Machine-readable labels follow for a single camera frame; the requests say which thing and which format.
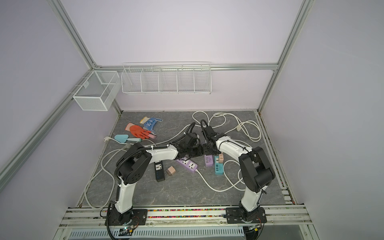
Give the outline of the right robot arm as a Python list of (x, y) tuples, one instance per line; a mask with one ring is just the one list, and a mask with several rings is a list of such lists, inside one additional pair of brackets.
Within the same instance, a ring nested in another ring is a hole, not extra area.
[(248, 216), (254, 213), (260, 207), (262, 195), (267, 193), (267, 187), (276, 177), (265, 150), (237, 143), (226, 134), (215, 132), (210, 126), (202, 127), (202, 133), (206, 140), (203, 145), (206, 149), (214, 154), (224, 153), (240, 164), (241, 175), (246, 185), (240, 209)]

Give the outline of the purple power strip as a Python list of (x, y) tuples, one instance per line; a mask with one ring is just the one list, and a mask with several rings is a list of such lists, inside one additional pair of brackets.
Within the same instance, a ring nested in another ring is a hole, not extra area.
[(212, 155), (205, 155), (205, 166), (212, 167), (214, 165), (214, 158)]
[(198, 165), (189, 158), (181, 158), (177, 159), (176, 161), (192, 173), (198, 169)]

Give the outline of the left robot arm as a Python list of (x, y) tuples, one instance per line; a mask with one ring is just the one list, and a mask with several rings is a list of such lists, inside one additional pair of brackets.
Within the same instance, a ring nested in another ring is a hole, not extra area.
[(136, 183), (143, 177), (151, 163), (177, 160), (185, 156), (196, 157), (202, 154), (201, 140), (196, 133), (186, 133), (178, 141), (165, 146), (145, 147), (133, 144), (118, 160), (114, 175), (120, 180), (115, 202), (118, 213), (125, 214), (133, 207)]

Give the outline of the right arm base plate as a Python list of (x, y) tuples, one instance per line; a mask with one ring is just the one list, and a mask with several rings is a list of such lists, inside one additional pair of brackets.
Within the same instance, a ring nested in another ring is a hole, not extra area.
[(226, 208), (224, 218), (229, 224), (264, 224), (267, 222), (265, 209), (262, 207), (257, 207), (251, 212), (242, 207)]

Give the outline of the black power strip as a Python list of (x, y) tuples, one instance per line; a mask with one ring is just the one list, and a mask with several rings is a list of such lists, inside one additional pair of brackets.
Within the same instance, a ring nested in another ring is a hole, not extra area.
[(155, 166), (156, 181), (157, 182), (164, 181), (165, 180), (165, 172), (164, 172), (164, 168), (163, 168), (163, 162), (162, 161), (154, 162), (154, 166)]

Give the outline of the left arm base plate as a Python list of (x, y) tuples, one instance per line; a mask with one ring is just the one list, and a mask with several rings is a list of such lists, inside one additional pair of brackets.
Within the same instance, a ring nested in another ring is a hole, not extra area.
[(124, 214), (120, 214), (116, 209), (113, 209), (107, 211), (106, 217), (110, 226), (142, 226), (146, 224), (147, 215), (147, 209), (133, 209), (127, 211)]

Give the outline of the purple power strip front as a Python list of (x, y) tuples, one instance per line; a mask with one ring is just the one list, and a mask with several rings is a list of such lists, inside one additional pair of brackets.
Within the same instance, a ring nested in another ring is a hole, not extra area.
[(177, 159), (176, 161), (192, 173), (198, 169), (198, 165), (189, 158), (181, 158)]

